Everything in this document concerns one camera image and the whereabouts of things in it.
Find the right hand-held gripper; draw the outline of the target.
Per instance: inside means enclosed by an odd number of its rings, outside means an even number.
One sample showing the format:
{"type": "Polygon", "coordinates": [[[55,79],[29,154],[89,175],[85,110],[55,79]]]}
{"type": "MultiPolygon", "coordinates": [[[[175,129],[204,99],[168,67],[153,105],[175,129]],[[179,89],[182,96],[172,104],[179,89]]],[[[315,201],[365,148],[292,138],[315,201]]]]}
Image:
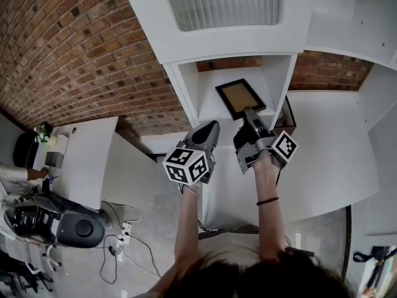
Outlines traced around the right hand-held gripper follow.
{"type": "Polygon", "coordinates": [[[242,173],[246,173],[265,150],[273,157],[273,165],[283,169],[298,148],[296,141],[284,130],[279,135],[269,130],[252,107],[245,107],[244,113],[243,126],[233,137],[242,173]]]}

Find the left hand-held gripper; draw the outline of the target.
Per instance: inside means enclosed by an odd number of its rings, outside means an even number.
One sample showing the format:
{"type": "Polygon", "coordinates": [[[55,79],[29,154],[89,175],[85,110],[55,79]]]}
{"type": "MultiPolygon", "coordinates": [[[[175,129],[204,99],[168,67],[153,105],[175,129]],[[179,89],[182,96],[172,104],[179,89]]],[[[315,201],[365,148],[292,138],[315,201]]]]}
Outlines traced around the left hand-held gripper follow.
{"type": "Polygon", "coordinates": [[[163,160],[170,181],[193,186],[207,184],[212,176],[220,124],[213,120],[192,129],[163,160]]]}

